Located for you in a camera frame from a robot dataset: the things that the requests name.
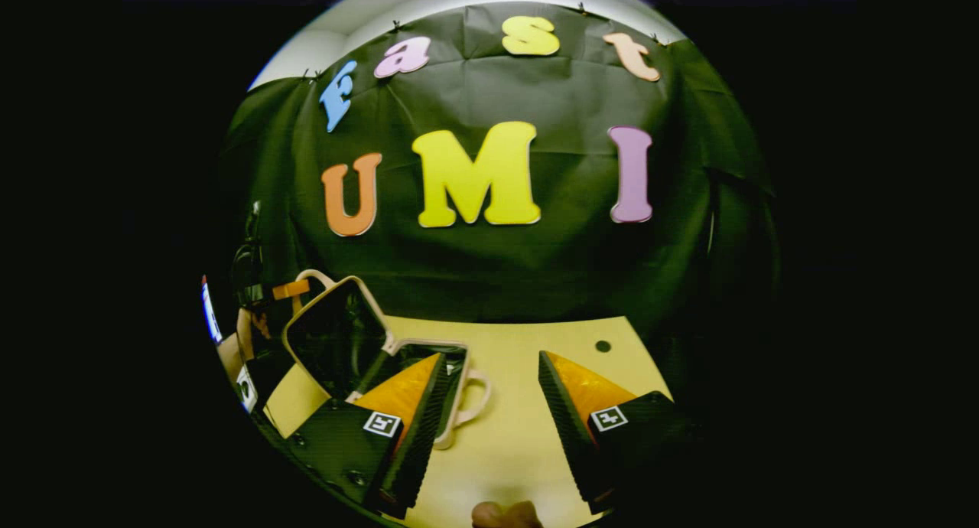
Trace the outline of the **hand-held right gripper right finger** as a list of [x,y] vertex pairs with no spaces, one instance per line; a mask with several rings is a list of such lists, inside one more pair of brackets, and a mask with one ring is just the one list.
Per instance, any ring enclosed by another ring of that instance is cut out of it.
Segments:
[[690,442],[692,419],[657,389],[636,395],[545,350],[538,355],[538,384],[591,513],[621,507]]

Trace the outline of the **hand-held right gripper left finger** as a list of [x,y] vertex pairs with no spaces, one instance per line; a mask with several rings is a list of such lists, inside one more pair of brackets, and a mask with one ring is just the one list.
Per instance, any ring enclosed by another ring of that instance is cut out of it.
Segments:
[[287,438],[287,456],[370,513],[405,518],[425,478],[447,386],[447,357],[431,354],[357,403],[319,407]]

